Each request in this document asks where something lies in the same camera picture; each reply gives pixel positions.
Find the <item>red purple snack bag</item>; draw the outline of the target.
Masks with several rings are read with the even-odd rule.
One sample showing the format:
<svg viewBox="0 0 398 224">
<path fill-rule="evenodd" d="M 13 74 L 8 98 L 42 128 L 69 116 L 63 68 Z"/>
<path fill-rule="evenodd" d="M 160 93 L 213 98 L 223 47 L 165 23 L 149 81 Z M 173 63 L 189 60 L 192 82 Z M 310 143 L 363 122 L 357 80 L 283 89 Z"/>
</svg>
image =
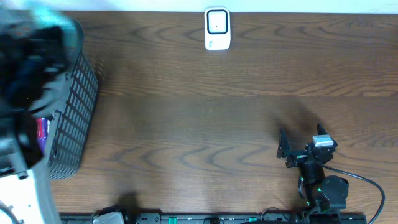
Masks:
<svg viewBox="0 0 398 224">
<path fill-rule="evenodd" d="M 36 120 L 37 123 L 37 142 L 42 152 L 45 151 L 47 138 L 49 135 L 49 124 L 50 121 L 46 118 L 40 118 Z"/>
</svg>

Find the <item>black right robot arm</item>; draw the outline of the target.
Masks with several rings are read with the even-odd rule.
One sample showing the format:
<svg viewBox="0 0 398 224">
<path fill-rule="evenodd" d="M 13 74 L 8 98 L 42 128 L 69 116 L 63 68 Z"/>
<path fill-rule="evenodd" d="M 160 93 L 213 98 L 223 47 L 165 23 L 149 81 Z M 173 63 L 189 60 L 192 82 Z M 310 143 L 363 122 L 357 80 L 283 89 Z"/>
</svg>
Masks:
<svg viewBox="0 0 398 224">
<path fill-rule="evenodd" d="M 349 183 L 336 175 L 326 176 L 324 165 L 333 159 L 338 146 L 322 125 L 317 125 L 317 134 L 302 150 L 293 150 L 283 129 L 279 132 L 277 158 L 285 159 L 287 168 L 298 168 L 299 194 L 308 206 L 317 212 L 329 212 L 346 208 Z"/>
</svg>

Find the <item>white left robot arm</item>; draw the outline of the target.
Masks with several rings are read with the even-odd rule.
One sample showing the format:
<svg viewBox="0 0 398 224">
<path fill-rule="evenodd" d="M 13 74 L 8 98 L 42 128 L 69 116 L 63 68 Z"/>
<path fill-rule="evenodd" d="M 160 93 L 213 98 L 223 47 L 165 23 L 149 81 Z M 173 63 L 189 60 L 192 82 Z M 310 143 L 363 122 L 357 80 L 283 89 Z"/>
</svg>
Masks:
<svg viewBox="0 0 398 224">
<path fill-rule="evenodd" d="M 68 66 L 59 27 L 1 34 L 1 223 L 61 223 L 29 108 Z"/>
</svg>

